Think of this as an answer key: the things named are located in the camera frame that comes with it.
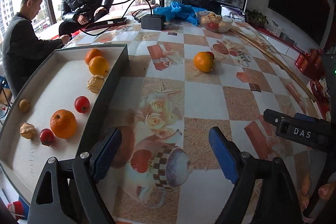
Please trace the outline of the right hand holding gripper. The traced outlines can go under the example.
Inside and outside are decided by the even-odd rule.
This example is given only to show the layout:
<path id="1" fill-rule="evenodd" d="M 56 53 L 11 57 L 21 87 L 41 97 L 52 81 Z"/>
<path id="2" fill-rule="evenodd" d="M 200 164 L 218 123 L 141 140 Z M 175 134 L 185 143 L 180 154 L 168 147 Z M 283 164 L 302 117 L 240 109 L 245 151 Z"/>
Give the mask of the right hand holding gripper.
<path id="1" fill-rule="evenodd" d="M 310 175 L 307 174 L 302 181 L 301 189 L 298 191 L 298 199 L 301 211 L 309 205 L 309 189 L 311 186 Z M 322 200 L 328 201 L 335 190 L 335 182 L 329 182 L 321 186 L 318 190 L 319 197 Z"/>

